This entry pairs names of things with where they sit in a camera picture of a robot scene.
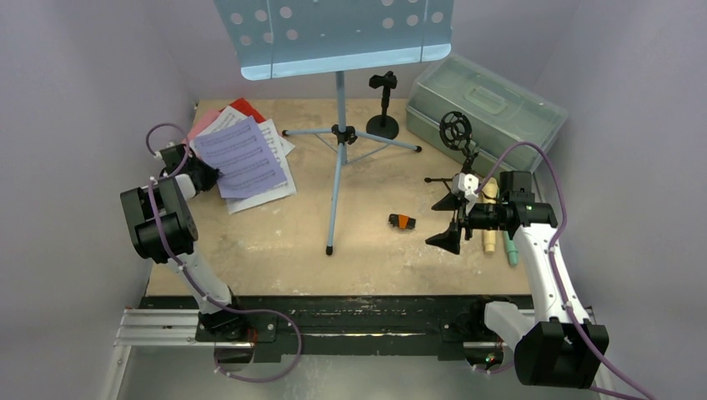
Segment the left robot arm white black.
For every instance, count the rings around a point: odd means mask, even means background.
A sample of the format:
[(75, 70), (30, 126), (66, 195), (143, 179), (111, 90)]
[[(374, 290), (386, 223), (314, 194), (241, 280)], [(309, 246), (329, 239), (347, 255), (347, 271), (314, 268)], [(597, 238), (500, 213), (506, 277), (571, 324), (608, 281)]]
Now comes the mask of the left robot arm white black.
[(160, 179), (120, 194), (133, 248), (141, 258), (164, 264), (181, 278), (197, 302), (205, 333), (221, 340), (242, 339), (251, 330), (248, 318), (235, 310), (239, 305), (232, 290), (198, 249), (198, 230), (187, 205), (215, 185), (218, 171), (185, 144), (166, 147), (158, 156), (165, 163)]

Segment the black round-base mic stand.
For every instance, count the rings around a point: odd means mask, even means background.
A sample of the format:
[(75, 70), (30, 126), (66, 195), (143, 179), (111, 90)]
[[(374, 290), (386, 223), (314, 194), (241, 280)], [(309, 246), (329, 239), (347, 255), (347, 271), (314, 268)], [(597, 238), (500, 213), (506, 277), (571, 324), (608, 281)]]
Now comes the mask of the black round-base mic stand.
[(369, 79), (369, 87), (372, 89), (382, 89), (381, 112), (371, 117), (366, 125), (366, 132), (372, 135), (395, 139), (399, 135), (399, 124), (394, 117), (388, 113), (391, 91), (398, 85), (398, 79), (393, 71), (387, 71), (383, 75), (373, 75)]

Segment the pink sheet music page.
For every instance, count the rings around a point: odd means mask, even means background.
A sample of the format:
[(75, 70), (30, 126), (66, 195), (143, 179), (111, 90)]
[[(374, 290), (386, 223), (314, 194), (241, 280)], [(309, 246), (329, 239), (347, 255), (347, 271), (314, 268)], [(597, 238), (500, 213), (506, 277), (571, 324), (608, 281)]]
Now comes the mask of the pink sheet music page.
[(198, 118), (190, 131), (188, 132), (187, 138), (183, 140), (184, 143), (189, 143), (202, 131), (204, 131), (209, 125), (211, 125), (220, 115), (220, 110), (207, 110), (201, 118)]

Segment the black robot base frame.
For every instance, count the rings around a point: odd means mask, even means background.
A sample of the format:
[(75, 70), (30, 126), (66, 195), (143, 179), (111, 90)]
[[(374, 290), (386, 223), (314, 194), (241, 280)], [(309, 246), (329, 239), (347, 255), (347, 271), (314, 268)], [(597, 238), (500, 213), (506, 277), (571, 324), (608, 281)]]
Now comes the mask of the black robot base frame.
[(241, 296), (251, 313), (242, 339), (203, 331), (187, 296), (146, 296), (140, 310), (164, 316), (162, 333), (182, 329), (187, 344), (213, 348), (220, 363), (279, 363), (300, 353), (324, 356), (429, 356), (439, 361), (501, 363), (508, 346), (482, 324), (491, 301), (532, 317), (528, 295)]

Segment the red sheet music page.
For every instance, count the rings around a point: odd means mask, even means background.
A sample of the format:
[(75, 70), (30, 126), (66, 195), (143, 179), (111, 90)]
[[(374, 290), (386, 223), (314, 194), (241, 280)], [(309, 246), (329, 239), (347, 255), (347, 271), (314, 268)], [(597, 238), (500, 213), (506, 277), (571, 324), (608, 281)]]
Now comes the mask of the red sheet music page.
[(242, 113), (246, 117), (253, 117), (253, 119), (257, 123), (264, 123), (267, 121), (267, 118), (265, 118), (262, 113), (258, 111), (257, 108), (255, 108), (248, 100), (243, 97), (233, 100), (229, 104), (229, 106), (234, 110), (238, 111), (239, 113)]

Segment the lavender sheet music page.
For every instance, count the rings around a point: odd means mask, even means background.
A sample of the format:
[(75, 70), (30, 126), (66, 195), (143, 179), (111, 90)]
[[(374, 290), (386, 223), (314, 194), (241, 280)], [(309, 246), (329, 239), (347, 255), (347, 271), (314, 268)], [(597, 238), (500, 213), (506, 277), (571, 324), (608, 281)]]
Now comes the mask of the lavender sheet music page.
[(193, 145), (207, 165), (220, 171), (217, 186), (222, 198), (250, 198), (286, 181), (280, 161), (252, 117), (199, 135)]

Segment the cream yellow microphone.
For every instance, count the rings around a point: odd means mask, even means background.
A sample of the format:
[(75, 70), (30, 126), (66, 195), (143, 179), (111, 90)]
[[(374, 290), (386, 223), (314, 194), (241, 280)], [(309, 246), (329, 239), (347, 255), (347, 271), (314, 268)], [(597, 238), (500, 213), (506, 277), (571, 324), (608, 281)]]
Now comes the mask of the cream yellow microphone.
[[(482, 203), (495, 204), (497, 202), (498, 191), (499, 186), (497, 180), (494, 177), (490, 178), (482, 190)], [(496, 251), (497, 231), (483, 231), (482, 243), (486, 255), (494, 254)]]

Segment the mint green microphone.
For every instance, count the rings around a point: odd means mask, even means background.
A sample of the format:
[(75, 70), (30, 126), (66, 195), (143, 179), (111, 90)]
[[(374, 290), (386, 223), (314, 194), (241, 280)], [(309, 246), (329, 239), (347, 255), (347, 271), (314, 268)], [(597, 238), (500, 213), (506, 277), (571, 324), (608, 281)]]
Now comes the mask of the mint green microphone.
[(506, 256), (509, 262), (509, 265), (511, 267), (515, 267), (519, 264), (519, 251), (515, 247), (515, 244), (513, 240), (511, 239), (508, 231), (508, 225), (509, 223), (507, 222), (508, 217), (505, 218), (505, 229), (503, 230), (503, 240), (504, 240), (504, 249), (506, 252)]

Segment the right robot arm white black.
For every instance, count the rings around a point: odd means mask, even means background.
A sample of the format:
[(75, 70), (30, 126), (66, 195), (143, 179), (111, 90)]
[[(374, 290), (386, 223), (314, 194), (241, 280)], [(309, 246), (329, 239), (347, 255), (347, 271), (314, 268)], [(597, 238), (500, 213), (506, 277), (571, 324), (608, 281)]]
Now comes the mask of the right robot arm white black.
[(491, 301), (468, 317), (469, 331), (487, 339), (494, 333), (513, 353), (519, 381), (529, 386), (588, 389), (609, 345), (603, 325), (591, 322), (568, 278), (556, 233), (552, 206), (537, 202), (532, 175), (512, 171), (500, 175), (498, 198), (483, 202), (479, 178), (458, 173), (440, 180), (447, 194), (434, 211), (450, 211), (445, 232), (426, 244), (459, 254), (460, 244), (474, 230), (502, 231), (514, 241), (531, 288), (534, 319), (511, 302)]

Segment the blue music stand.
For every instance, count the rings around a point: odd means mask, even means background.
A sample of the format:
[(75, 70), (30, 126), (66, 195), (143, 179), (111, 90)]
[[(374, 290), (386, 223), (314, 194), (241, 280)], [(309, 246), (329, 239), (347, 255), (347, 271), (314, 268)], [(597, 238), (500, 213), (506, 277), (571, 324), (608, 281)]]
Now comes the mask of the blue music stand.
[(419, 145), (359, 131), (347, 123), (347, 71), (434, 62), (451, 52), (453, 0), (215, 2), (249, 81), (333, 73), (337, 139), (325, 252), (332, 255), (338, 193), (348, 146), (358, 138), (416, 153)]

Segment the black tripod shock-mount stand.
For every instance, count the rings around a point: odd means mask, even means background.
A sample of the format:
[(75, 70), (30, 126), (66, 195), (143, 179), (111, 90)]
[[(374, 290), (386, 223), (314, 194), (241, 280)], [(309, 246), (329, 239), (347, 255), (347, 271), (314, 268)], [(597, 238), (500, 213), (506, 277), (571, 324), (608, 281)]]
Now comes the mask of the black tripod shock-mount stand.
[(460, 172), (474, 174), (473, 164), (479, 155), (479, 145), (472, 145), (473, 129), (468, 117), (460, 111), (450, 111), (439, 122), (439, 136), (443, 145), (464, 155)]

